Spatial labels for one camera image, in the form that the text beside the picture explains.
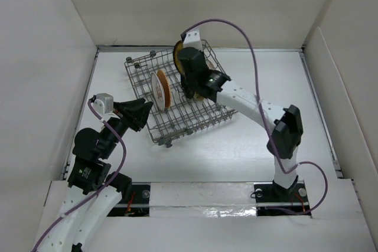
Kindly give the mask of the brown translucent square plate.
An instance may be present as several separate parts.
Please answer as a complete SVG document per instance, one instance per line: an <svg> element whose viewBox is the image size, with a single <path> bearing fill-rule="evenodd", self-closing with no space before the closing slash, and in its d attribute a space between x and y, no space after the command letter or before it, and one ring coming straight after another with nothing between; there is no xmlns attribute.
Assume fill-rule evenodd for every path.
<svg viewBox="0 0 378 252"><path fill-rule="evenodd" d="M211 70L215 70L214 64L210 60L206 60L207 67Z"/></svg>

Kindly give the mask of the orange woven round plate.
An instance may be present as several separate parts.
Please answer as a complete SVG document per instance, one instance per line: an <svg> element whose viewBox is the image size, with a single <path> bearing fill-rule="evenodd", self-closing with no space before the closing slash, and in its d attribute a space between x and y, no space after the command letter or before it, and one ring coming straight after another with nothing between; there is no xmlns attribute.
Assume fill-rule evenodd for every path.
<svg viewBox="0 0 378 252"><path fill-rule="evenodd" d="M169 109L171 107L171 89L170 89L170 83L168 80L168 77L166 76L166 73L162 70L159 69L157 71L157 76L160 80L160 83L162 84L162 88L164 91L164 97L165 97L165 108Z"/></svg>

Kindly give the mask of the cream plate with black print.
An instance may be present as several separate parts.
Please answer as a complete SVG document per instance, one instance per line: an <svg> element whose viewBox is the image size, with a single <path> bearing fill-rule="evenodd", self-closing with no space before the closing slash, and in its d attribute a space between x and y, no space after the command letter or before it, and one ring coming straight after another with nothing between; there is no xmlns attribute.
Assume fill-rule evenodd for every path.
<svg viewBox="0 0 378 252"><path fill-rule="evenodd" d="M191 100L195 100L195 101L198 101L198 102L202 102L205 98L201 95L199 95L198 93L194 93Z"/></svg>

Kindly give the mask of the yellow and brown patterned plate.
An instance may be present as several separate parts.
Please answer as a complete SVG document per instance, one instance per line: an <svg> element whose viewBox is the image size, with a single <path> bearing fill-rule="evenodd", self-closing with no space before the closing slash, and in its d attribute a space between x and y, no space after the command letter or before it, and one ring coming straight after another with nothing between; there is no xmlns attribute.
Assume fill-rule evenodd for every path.
<svg viewBox="0 0 378 252"><path fill-rule="evenodd" d="M173 57L173 60L174 60L174 65L176 67L176 69L178 70L178 72L181 74L181 75L184 75L185 72L184 72L184 68L181 64L181 61L179 59L179 52L183 49L183 41L182 40L179 40L175 45L174 45L174 49L173 49L173 52L172 52L172 57Z"/></svg>

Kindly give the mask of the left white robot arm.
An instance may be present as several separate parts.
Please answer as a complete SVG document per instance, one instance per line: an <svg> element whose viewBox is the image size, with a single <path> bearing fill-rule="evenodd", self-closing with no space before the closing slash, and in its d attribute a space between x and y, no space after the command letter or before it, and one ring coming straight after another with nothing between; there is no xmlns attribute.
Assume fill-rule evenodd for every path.
<svg viewBox="0 0 378 252"><path fill-rule="evenodd" d="M107 93L88 99L101 131L84 128L74 137L74 163L57 219L34 244L33 251L87 251L96 231L113 207L133 200L132 180L122 174L127 148L122 137L147 123L152 102L114 102Z"/></svg>

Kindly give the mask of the white plate with red characters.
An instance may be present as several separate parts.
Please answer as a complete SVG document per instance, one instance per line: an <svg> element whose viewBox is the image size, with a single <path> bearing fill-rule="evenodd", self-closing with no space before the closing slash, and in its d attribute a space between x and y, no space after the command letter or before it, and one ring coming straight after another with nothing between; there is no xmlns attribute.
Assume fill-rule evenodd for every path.
<svg viewBox="0 0 378 252"><path fill-rule="evenodd" d="M156 106L160 112L165 110L165 93L160 79L156 73L151 73L151 88Z"/></svg>

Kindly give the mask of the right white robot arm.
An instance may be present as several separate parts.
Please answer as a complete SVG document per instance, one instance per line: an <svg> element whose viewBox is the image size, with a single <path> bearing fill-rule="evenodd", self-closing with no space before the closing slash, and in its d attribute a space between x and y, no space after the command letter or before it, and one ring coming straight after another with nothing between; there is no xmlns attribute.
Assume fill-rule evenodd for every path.
<svg viewBox="0 0 378 252"><path fill-rule="evenodd" d="M211 69L204 53L194 47L179 45L172 55L187 98L208 99L229 107L266 130L266 147L275 158L273 194L280 201L293 196L298 182L296 152L303 134L299 108L275 106L249 93L227 74Z"/></svg>

